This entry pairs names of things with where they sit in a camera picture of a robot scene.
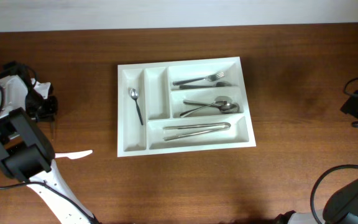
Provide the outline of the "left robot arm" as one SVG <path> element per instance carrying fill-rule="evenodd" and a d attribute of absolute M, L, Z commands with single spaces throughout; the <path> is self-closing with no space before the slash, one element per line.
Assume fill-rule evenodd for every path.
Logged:
<path fill-rule="evenodd" d="M 53 124 L 58 110 L 50 82 L 40 83 L 37 72 L 24 63 L 7 63 L 0 72 L 0 170 L 15 187 L 33 190 L 60 223 L 97 223 L 61 176 L 56 160 L 75 159 L 91 151 L 56 153 L 37 126 Z"/>

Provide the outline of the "small metal teaspoon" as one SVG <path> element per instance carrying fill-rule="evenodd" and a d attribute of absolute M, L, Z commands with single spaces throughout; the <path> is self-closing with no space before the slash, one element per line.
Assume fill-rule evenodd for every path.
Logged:
<path fill-rule="evenodd" d="M 129 95 L 135 101 L 135 107 L 136 107 L 136 110 L 137 110 L 139 121 L 140 121 L 140 124 L 143 126 L 144 122 L 143 122 L 143 119 L 142 119 L 142 114 L 141 114 L 141 111 L 140 111 L 139 104 L 137 102 L 137 100 L 139 98 L 139 92 L 135 88 L 131 88 L 129 90 Z"/>
<path fill-rule="evenodd" d="M 50 130 L 51 130 L 51 140 L 54 141 L 55 139 L 55 121 L 50 123 Z"/>

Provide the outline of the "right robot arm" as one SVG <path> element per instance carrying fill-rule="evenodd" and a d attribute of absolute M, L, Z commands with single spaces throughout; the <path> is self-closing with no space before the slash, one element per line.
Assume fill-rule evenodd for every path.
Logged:
<path fill-rule="evenodd" d="M 350 94 L 349 99 L 341 107 L 341 111 L 357 118 L 352 123 L 358 128 L 358 90 Z M 315 209 L 314 197 L 322 180 L 337 170 L 355 169 L 358 165 L 345 164 L 335 166 L 325 171 L 315 182 L 310 194 L 310 213 L 299 213 L 289 211 L 278 215 L 273 222 L 282 224 L 297 223 L 358 223 L 358 178 L 351 183 L 337 190 L 326 202 L 322 210 Z"/>

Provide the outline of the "metal fork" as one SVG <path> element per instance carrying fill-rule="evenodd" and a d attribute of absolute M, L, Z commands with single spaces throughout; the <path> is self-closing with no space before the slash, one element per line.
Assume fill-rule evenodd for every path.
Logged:
<path fill-rule="evenodd" d="M 198 82 L 198 81 L 202 81 L 202 80 L 206 80 L 208 82 L 215 82 L 216 80 L 219 80 L 219 79 L 224 78 L 224 77 L 225 77 L 224 72 L 218 72 L 218 73 L 215 73 L 215 74 L 212 74 L 212 75 L 207 75 L 205 77 L 192 78 L 192 79 L 189 79 L 189 80 L 182 80 L 182 81 L 175 81 L 175 82 L 172 82 L 172 85 L 173 86 L 180 86 L 180 85 L 184 85 L 184 84 L 187 84 L 187 83 Z"/>
<path fill-rule="evenodd" d="M 199 88 L 218 88 L 218 87 L 227 87 L 232 86 L 232 84 L 228 82 L 217 82 L 213 85 L 180 85 L 180 90 L 190 90 L 190 89 L 199 89 Z"/>

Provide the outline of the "white cutlery tray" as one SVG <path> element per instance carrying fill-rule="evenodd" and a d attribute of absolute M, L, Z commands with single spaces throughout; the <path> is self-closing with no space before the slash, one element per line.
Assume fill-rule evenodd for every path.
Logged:
<path fill-rule="evenodd" d="M 180 90 L 172 82 L 205 77 L 224 72 L 225 77 L 215 82 L 201 80 L 184 85 L 213 85 L 228 82 L 232 86 Z M 137 100 L 144 125 L 139 121 L 135 101 L 129 90 L 139 92 Z M 218 96 L 228 96 L 237 103 L 240 112 L 222 114 L 208 107 L 184 118 L 182 112 L 202 106 L 186 105 L 183 100 L 210 104 Z M 172 141 L 164 137 L 193 133 L 212 128 L 171 129 L 166 126 L 228 122 L 226 131 L 202 134 Z M 246 86 L 240 57 L 184 60 L 158 63 L 138 63 L 117 67 L 117 154 L 119 157 L 169 154 L 254 147 L 256 145 Z"/>

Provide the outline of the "metal tablespoon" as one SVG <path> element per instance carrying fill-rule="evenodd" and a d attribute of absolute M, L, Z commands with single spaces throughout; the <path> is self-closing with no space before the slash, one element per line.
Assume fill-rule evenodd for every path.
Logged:
<path fill-rule="evenodd" d="M 197 106 L 206 106 L 207 103 L 183 100 L 183 103 L 186 105 L 197 105 Z M 210 105 L 212 108 L 217 108 L 223 114 L 229 113 L 238 113 L 240 112 L 240 107 L 237 103 L 214 103 Z"/>
<path fill-rule="evenodd" d="M 193 110 L 188 110 L 188 111 L 186 111 L 186 112 L 182 112 L 182 113 L 180 114 L 180 117 L 181 117 L 181 118 L 184 118 L 184 117 L 186 117 L 186 116 L 189 116 L 189 115 L 192 114 L 192 113 L 195 113 L 195 112 L 197 112 L 197 111 L 200 111 L 200 110 L 203 110 L 203 109 L 205 109 L 205 108 L 210 107 L 210 105 L 212 105 L 212 104 L 214 104 L 214 103 L 232 103 L 232 102 L 231 102 L 230 97 L 228 97 L 228 96 L 218 96 L 217 98 L 215 98 L 215 100 L 214 100 L 212 103 L 207 104 L 206 106 L 202 106 L 202 107 L 199 107 L 199 108 L 196 108 L 196 109 L 193 109 Z"/>

